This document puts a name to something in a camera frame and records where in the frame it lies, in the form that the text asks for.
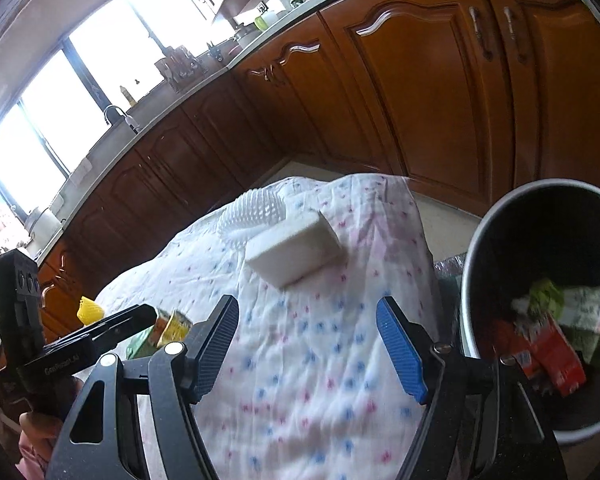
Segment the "person's left hand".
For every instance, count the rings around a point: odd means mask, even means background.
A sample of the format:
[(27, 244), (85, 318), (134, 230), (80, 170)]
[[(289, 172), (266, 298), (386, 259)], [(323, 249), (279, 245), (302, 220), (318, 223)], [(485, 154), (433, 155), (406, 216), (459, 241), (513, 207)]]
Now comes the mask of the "person's left hand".
[(19, 416), (20, 461), (16, 468), (27, 480), (43, 480), (61, 432), (59, 418), (38, 412), (24, 412)]

